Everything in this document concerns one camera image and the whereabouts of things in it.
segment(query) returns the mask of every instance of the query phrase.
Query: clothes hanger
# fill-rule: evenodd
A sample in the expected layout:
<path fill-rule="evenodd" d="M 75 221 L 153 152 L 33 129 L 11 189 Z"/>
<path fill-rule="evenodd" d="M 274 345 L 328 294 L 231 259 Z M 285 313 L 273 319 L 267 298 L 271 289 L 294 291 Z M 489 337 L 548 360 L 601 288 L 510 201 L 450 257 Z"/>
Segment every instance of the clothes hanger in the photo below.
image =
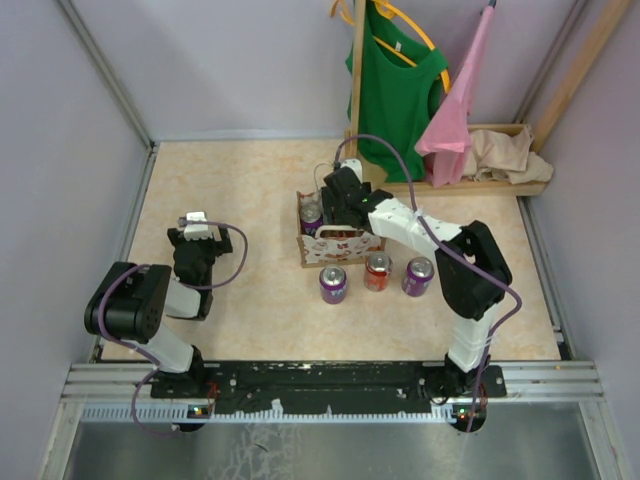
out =
<path fill-rule="evenodd" d="M 413 28 L 416 31 L 418 36 L 429 47 L 430 50 L 435 50 L 436 46 L 431 41 L 431 39 L 427 36 L 427 34 L 424 33 L 424 31 L 413 20 L 411 20 L 411 18 L 409 18 L 407 15 L 405 15 L 404 12 L 400 11 L 398 8 L 396 8 L 395 6 L 391 5 L 388 0 L 371 0 L 371 1 L 375 3 L 376 9 L 378 10 L 378 13 L 380 13 L 380 15 L 382 15 L 383 17 L 385 17 L 385 18 L 387 18 L 389 20 L 391 20 L 392 18 L 394 18 L 397 15 L 398 17 L 403 19 L 411 28 Z M 336 9 L 337 9 L 338 5 L 340 5 L 340 7 L 341 7 L 341 9 L 340 9 L 340 17 L 346 23 L 348 23 L 349 25 L 355 26 L 355 21 L 353 20 L 353 17 L 351 16 L 351 12 L 347 8 L 345 0 L 335 0 L 333 2 L 332 7 L 331 7 L 331 12 L 330 12 L 329 16 L 330 17 L 334 17 L 335 16 Z M 395 48 L 393 48 L 391 45 L 389 45 L 385 41 L 379 39 L 376 36 L 374 36 L 373 38 L 374 38 L 374 40 L 376 41 L 376 43 L 378 45 L 380 45 L 381 47 L 384 47 L 385 49 L 389 50 L 394 55 L 400 57 L 407 64 L 411 65 L 412 67 L 416 66 L 416 63 L 413 60 L 411 60 L 406 55 L 403 55 L 402 53 L 398 52 Z M 442 84 L 444 86 L 445 93 L 449 93 L 449 91 L 451 90 L 451 78 L 449 77 L 449 70 L 446 70 L 446 69 L 443 70 L 440 73 L 440 76 L 442 78 Z"/>

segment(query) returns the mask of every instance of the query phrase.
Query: wooden basket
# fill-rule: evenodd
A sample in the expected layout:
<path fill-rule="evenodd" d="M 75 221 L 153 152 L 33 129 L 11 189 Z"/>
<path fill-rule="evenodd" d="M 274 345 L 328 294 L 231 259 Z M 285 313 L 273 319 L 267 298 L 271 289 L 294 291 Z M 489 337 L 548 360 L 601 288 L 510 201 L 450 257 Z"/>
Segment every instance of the wooden basket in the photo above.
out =
<path fill-rule="evenodd" d="M 364 263 L 371 253 L 384 250 L 385 238 L 348 226 L 323 225 L 315 236 L 306 235 L 300 222 L 300 207 L 311 201 L 314 194 L 296 192 L 296 195 L 297 240 L 303 268 Z"/>
<path fill-rule="evenodd" d="M 506 133 L 510 137 L 515 137 L 526 127 L 522 123 L 513 124 L 491 124 L 491 125 L 470 125 L 469 131 L 474 130 L 492 130 L 494 132 Z M 345 138 L 348 137 L 349 131 L 345 132 Z M 362 160 L 362 169 L 364 180 L 371 182 L 372 188 L 381 188 L 387 192 L 396 193 L 408 193 L 406 183 L 385 183 L 387 173 L 373 163 L 369 163 L 358 152 L 358 158 Z M 420 195 L 509 195 L 509 196 L 532 196 L 539 195 L 547 187 L 547 182 L 527 182 L 517 185 L 511 184 L 507 181 L 487 181 L 487 182 L 475 182 L 468 178 L 463 178 L 460 182 L 454 185 L 443 185 L 441 187 L 434 187 L 430 182 L 414 182 L 413 183 L 416 194 Z"/>

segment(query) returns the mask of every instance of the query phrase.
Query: pink shirt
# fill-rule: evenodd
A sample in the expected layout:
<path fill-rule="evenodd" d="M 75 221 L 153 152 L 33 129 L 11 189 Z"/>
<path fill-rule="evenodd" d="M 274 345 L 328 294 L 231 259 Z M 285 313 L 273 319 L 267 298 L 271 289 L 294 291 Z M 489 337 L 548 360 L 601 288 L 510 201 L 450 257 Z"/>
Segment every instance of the pink shirt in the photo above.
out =
<path fill-rule="evenodd" d="M 473 109 L 473 99 L 478 82 L 478 72 L 489 37 L 489 26 L 494 8 L 486 7 L 478 30 L 467 51 L 449 95 L 416 143 L 415 150 L 425 159 L 427 176 L 435 187 L 457 183 L 471 150 L 471 137 L 467 117 Z"/>

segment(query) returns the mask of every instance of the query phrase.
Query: wooden clothes rack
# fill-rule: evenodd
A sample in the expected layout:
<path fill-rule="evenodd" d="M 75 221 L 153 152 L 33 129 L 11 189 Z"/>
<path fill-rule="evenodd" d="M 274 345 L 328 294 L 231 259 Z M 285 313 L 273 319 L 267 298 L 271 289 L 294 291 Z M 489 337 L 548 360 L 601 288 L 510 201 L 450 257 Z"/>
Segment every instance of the wooden clothes rack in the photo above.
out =
<path fill-rule="evenodd" d="M 355 0 L 355 25 L 353 39 L 353 67 L 351 86 L 351 126 L 345 130 L 345 138 L 358 133 L 360 124 L 360 89 L 362 85 L 362 54 L 364 44 L 364 23 L 366 2 L 369 0 Z M 589 35 L 582 43 L 580 50 L 574 57 L 569 69 L 559 83 L 551 100 L 544 109 L 540 120 L 533 126 L 534 142 L 532 150 L 539 152 L 553 132 L 571 100 L 580 87 L 580 84 L 599 57 L 602 48 L 607 43 L 611 34 L 622 20 L 633 0 L 609 0 L 602 8 L 598 20 L 591 28 Z M 503 132 L 508 135 L 517 135 L 524 124 L 504 125 L 470 125 L 470 130 L 488 129 Z M 358 141 L 350 142 L 346 147 L 349 157 L 359 157 L 364 160 L 364 175 L 371 181 L 374 187 L 381 187 L 393 193 L 407 192 L 405 183 L 384 183 L 386 173 L 366 159 L 362 158 L 358 151 Z M 544 191 L 546 182 L 528 182 L 514 185 L 506 181 L 475 182 L 462 179 L 455 185 L 444 185 L 435 188 L 428 182 L 416 182 L 416 193 L 430 195 L 515 195 L 532 196 Z"/>

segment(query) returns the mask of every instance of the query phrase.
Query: green shirt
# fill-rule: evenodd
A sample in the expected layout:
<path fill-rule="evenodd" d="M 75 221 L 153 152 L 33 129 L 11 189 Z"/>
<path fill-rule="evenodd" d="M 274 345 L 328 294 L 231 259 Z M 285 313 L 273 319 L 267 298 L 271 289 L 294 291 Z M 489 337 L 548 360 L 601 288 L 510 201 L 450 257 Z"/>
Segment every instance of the green shirt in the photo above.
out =
<path fill-rule="evenodd" d="M 400 48 L 417 65 L 410 66 L 397 55 L 378 45 L 376 37 Z M 353 49 L 347 58 L 352 71 Z M 442 81 L 447 68 L 439 50 L 418 43 L 391 21 L 380 15 L 373 2 L 367 2 L 362 53 L 359 133 L 382 137 L 391 143 L 407 163 L 411 178 L 425 177 L 424 161 L 414 146 L 440 105 Z M 351 118 L 351 101 L 347 110 Z M 387 172 L 387 182 L 406 182 L 398 161 L 384 145 L 359 140 L 358 150 L 369 162 Z"/>

